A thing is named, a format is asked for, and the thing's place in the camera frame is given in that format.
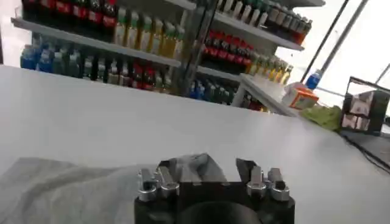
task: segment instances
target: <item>orange box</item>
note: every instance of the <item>orange box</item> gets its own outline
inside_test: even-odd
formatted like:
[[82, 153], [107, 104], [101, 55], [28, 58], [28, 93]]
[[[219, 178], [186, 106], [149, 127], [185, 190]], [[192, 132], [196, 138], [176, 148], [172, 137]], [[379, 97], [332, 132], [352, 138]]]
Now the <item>orange box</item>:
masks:
[[316, 96], [308, 88], [291, 88], [283, 96], [282, 102], [294, 109], [302, 110], [306, 108], [313, 107], [318, 101], [318, 96]]

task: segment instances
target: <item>gray cloth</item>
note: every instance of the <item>gray cloth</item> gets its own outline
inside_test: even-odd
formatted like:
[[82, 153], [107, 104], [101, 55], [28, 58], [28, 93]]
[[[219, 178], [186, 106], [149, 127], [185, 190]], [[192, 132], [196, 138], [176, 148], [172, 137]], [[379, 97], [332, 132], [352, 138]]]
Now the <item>gray cloth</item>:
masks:
[[[226, 181], [207, 154], [175, 160], [181, 181]], [[103, 169], [21, 158], [0, 179], [0, 223], [134, 223], [138, 171], [156, 166]]]

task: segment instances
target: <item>table surface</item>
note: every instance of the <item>table surface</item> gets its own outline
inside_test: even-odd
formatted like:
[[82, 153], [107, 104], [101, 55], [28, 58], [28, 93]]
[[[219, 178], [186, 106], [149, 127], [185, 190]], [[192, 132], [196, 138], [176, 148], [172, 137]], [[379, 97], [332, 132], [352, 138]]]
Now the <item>table surface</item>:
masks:
[[388, 223], [390, 178], [336, 133], [294, 117], [0, 66], [0, 173], [21, 156], [86, 166], [209, 153], [280, 167], [296, 223]]

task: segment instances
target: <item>metal clamp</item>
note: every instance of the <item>metal clamp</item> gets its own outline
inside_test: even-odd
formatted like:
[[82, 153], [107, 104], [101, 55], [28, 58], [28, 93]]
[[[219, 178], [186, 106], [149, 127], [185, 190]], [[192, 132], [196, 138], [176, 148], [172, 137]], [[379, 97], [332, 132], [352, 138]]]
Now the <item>metal clamp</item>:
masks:
[[173, 180], [168, 168], [160, 166], [157, 171], [160, 173], [161, 177], [161, 191], [163, 197], [168, 198], [173, 195], [178, 195], [180, 185]]
[[250, 171], [250, 181], [246, 184], [247, 192], [250, 196], [258, 195], [263, 198], [267, 191], [267, 186], [263, 182], [264, 172], [261, 167], [254, 166]]
[[144, 202], [155, 200], [157, 188], [151, 172], [148, 169], [141, 169], [139, 176], [141, 178], [141, 184], [138, 189], [138, 198]]
[[268, 180], [271, 182], [271, 196], [277, 201], [288, 201], [290, 198], [290, 189], [283, 181], [282, 173], [279, 168], [271, 168], [268, 172]]

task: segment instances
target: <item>white shelf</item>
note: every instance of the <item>white shelf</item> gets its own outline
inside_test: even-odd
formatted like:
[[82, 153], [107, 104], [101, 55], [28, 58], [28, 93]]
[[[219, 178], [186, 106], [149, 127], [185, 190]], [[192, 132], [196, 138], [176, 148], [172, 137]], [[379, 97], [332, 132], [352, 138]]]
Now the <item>white shelf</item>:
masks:
[[294, 7], [320, 7], [325, 5], [324, 0], [291, 0], [288, 1], [290, 8]]
[[187, 0], [165, 0], [166, 2], [170, 2], [172, 4], [178, 5], [187, 10], [196, 9], [196, 4], [193, 2], [189, 2]]
[[281, 47], [286, 47], [286, 48], [298, 50], [298, 51], [304, 50], [304, 48], [302, 46], [299, 46], [296, 43], [293, 43], [291, 41], [280, 38], [272, 33], [269, 33], [267, 31], [259, 29], [257, 27], [250, 26], [250, 25], [243, 23], [237, 19], [223, 15], [220, 12], [216, 12], [214, 18], [222, 23], [226, 23], [232, 27], [235, 27], [237, 29], [244, 30], [248, 33], [251, 33], [252, 35], [255, 35], [255, 36], [267, 39], [269, 41], [272, 41]]
[[230, 73], [227, 73], [227, 72], [222, 72], [222, 71], [218, 71], [218, 70], [211, 69], [211, 68], [198, 66], [197, 67], [197, 71], [199, 73], [212, 75], [214, 77], [219, 77], [219, 78], [223, 78], [223, 79], [229, 79], [229, 80], [236, 81], [236, 82], [240, 82], [241, 81], [241, 77], [239, 75], [233, 75], [233, 74], [230, 74]]
[[66, 31], [58, 30], [41, 24], [32, 23], [22, 18], [11, 18], [11, 22], [15, 27], [31, 30], [33, 32], [40, 33], [43, 35], [48, 35], [61, 40], [67, 40], [73, 43], [82, 44], [82, 45], [86, 45], [86, 46], [90, 46], [90, 47], [94, 47], [97, 49], [102, 49], [110, 52], [116, 52], [119, 54], [128, 55], [135, 58], [141, 58], [141, 59], [145, 59], [163, 65], [169, 65], [173, 67], [179, 67], [181, 65], [181, 62], [177, 60], [150, 54], [143, 51], [134, 50], [128, 47], [122, 47], [117, 44], [95, 40], [93, 38], [88, 38], [78, 34], [69, 33]]

